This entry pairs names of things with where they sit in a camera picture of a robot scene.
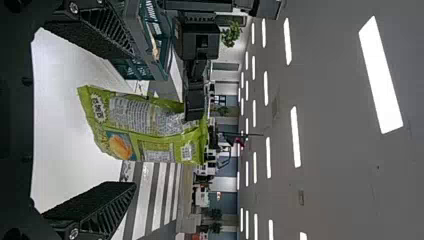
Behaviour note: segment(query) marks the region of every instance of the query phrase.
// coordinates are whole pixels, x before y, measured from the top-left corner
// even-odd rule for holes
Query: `food image on bag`
[[[179,102],[78,88],[94,141],[116,159],[203,164],[207,120],[186,122]]]

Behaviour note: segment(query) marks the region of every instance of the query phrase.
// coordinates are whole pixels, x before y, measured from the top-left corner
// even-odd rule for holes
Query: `green snack bag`
[[[182,103],[94,86],[78,94],[102,152],[120,160],[203,164],[206,116],[186,122]]]

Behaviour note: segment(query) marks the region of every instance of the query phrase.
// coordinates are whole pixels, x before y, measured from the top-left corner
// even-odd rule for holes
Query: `potted plant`
[[[217,209],[217,208],[210,209],[207,215],[215,221],[219,221],[222,219],[221,209]]]
[[[228,48],[234,47],[235,41],[240,38],[241,32],[240,24],[238,22],[230,21],[230,27],[223,30],[221,33],[222,43]]]
[[[221,223],[214,222],[211,225],[209,225],[209,231],[212,233],[219,234],[221,233],[221,229],[222,229]]]

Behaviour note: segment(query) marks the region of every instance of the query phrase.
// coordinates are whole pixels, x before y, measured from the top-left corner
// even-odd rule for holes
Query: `fluorescent light panel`
[[[249,101],[249,81],[246,81],[246,102]]]
[[[249,186],[249,161],[246,161],[246,187]]]
[[[237,172],[237,191],[240,190],[240,172]]]
[[[268,101],[269,101],[269,97],[268,97],[268,71],[264,72],[264,103],[265,103],[265,107],[268,106]]]
[[[290,23],[288,18],[286,18],[286,21],[284,22],[284,42],[286,46],[286,63],[288,66],[292,61]]]
[[[241,89],[243,89],[244,88],[244,72],[241,72],[241,75],[240,75],[240,80],[241,80]]]
[[[265,18],[262,19],[262,47],[266,47],[266,22]]]
[[[271,178],[271,139],[269,137],[265,140],[266,146],[266,176]]]
[[[253,153],[253,183],[258,182],[258,173],[257,173],[257,165],[256,165],[256,152]]]
[[[308,235],[304,232],[299,233],[299,240],[308,240]]]
[[[255,23],[252,23],[252,44],[255,44]]]
[[[249,118],[246,118],[246,135],[249,135]]]
[[[246,239],[249,239],[249,211],[246,210]]]
[[[252,102],[252,112],[253,112],[253,127],[256,127],[256,100]]]
[[[255,240],[258,240],[258,214],[255,213],[253,215],[253,230],[254,230],[254,238]]]
[[[274,240],[274,221],[268,221],[268,239]]]
[[[290,111],[291,127],[292,127],[292,142],[293,142],[293,157],[294,167],[302,166],[300,159],[300,143],[299,143],[299,126],[297,121],[297,108],[293,107]]]
[[[244,230],[244,219],[243,219],[243,215],[244,215],[244,209],[240,208],[240,232],[243,232]]]
[[[256,78],[256,57],[252,56],[252,80],[255,81]]]
[[[241,98],[241,102],[240,102],[240,113],[243,116],[244,115],[244,98]]]
[[[375,17],[359,31],[359,38],[380,131],[385,134],[403,127],[403,120]]]
[[[246,51],[244,56],[244,65],[246,66],[246,70],[249,70],[249,52]]]

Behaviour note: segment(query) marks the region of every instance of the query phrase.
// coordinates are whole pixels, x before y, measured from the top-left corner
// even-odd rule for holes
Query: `white ceiling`
[[[266,177],[265,138],[249,138],[240,161],[240,207],[259,218],[259,239],[421,239],[424,233],[424,2],[407,0],[290,1],[278,21],[255,19],[256,80],[240,119],[250,132],[272,139],[272,178]],[[377,121],[358,32],[376,16],[405,126],[382,135]],[[283,23],[290,18],[293,61],[286,66]],[[264,107],[263,72],[270,104]],[[273,101],[278,110],[273,118]],[[302,167],[295,169],[290,109],[297,106]],[[258,156],[258,183],[245,187],[245,161]],[[300,206],[298,191],[305,194]],[[245,239],[245,232],[240,239]]]

